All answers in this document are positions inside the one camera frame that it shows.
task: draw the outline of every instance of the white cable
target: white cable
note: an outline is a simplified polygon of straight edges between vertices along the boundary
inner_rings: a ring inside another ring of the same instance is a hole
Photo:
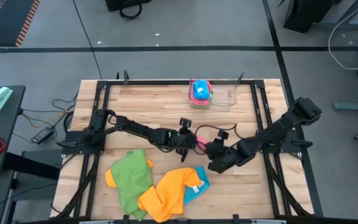
[[[331,35],[329,36],[329,39],[328,39],[328,51],[329,53],[331,54],[331,56],[333,56],[333,58],[335,59],[335,61],[344,69],[346,70],[358,70],[358,68],[348,68],[348,67],[345,67],[343,64],[341,64],[339,62],[339,60],[333,55],[333,53],[331,52],[331,37],[333,36],[335,30],[343,23],[345,22],[346,20],[348,20],[348,18],[352,17],[354,14],[358,13],[358,8],[352,13],[350,14],[348,17],[346,17],[345,19],[343,19],[338,25],[336,25],[336,27],[333,29],[333,31],[331,32]]]

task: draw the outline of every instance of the desk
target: desk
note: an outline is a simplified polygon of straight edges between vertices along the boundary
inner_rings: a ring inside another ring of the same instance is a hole
[[[35,174],[49,179],[56,179],[59,173],[59,168],[35,162],[7,151],[17,116],[21,114],[25,86],[7,87],[12,89],[13,93],[0,111],[0,138],[8,145],[7,149],[0,153],[0,202],[8,197],[12,187],[14,171]],[[7,201],[0,204],[0,223],[4,213],[6,213],[5,210],[8,212],[9,207],[10,204]]]
[[[131,85],[131,82],[138,82],[138,85]],[[109,91],[108,108],[114,110],[118,115],[127,116],[129,119],[152,128],[178,129],[180,127],[179,119],[183,117],[192,120],[193,124],[190,129],[193,131],[202,124],[231,128],[238,123],[237,130],[241,136],[253,136],[255,130],[258,129],[250,85],[238,86],[237,103],[229,112],[225,113],[190,108],[188,85],[146,85],[146,82],[139,85],[139,83],[141,81],[129,80],[129,85],[114,84]],[[271,116],[275,121],[287,111],[282,86],[278,79],[264,80],[264,83]],[[96,84],[96,80],[81,82],[71,125],[72,130],[81,131],[88,127]],[[100,102],[104,99],[103,91],[99,99]],[[257,95],[260,107],[263,108],[260,91],[257,92]],[[267,122],[264,114],[262,117],[266,127]],[[199,130],[199,134],[209,141],[212,141],[217,133],[215,129]],[[226,145],[238,140],[232,131],[229,134]],[[195,201],[185,206],[184,215],[176,215],[173,218],[227,219],[232,218],[233,214],[239,214],[240,218],[273,218],[264,160],[260,154],[257,154],[255,159],[242,167],[233,167],[223,174],[217,174],[207,169],[209,162],[207,156],[199,156],[190,151],[186,161],[181,163],[179,154],[162,153],[145,139],[117,132],[107,136],[105,151],[100,157],[91,219],[122,219],[124,212],[119,204],[118,192],[106,185],[104,173],[113,162],[123,158],[127,151],[134,149],[145,149],[146,156],[154,163],[152,168],[154,185],[170,170],[186,166],[205,167],[211,187]],[[53,201],[53,206],[57,210],[62,210],[77,190],[82,162],[83,156],[77,155],[61,170]],[[301,161],[291,155],[282,154],[281,162],[287,187],[304,209],[313,213]],[[276,191],[280,212],[283,214],[283,203],[278,188]],[[86,191],[83,195],[80,215],[85,214],[88,194],[89,192]]]

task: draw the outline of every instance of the table leg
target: table leg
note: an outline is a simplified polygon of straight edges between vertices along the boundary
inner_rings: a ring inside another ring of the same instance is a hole
[[[6,153],[4,168],[53,180],[58,180],[60,172],[57,167],[36,162],[10,152]]]

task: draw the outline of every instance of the yellow cable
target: yellow cable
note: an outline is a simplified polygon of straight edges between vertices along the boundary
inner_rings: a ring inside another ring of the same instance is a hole
[[[27,115],[25,115],[25,114],[22,114],[22,115],[23,115],[23,117],[24,117],[25,119],[27,119],[27,120],[29,121],[30,125],[31,125],[33,128],[41,128],[41,127],[44,126],[47,122],[49,122],[49,121],[51,121],[51,120],[57,118],[58,116],[60,116],[60,115],[62,115],[62,114],[67,114],[67,113],[70,113],[70,112],[72,112],[72,111],[74,111],[74,110],[68,110],[68,111],[64,111],[64,112],[62,112],[62,113],[56,114],[55,116],[52,116],[51,118],[49,118],[48,120],[44,121],[41,125],[38,125],[38,126],[34,125],[34,124],[31,122],[30,118],[29,118]]]

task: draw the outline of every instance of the plastic container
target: plastic container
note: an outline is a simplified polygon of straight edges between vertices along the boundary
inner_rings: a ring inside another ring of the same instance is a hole
[[[198,79],[192,78],[189,84],[189,105],[194,109],[228,112],[237,102],[237,80],[224,80],[224,83],[209,80],[212,85],[209,101],[196,100],[193,97],[193,83]]]

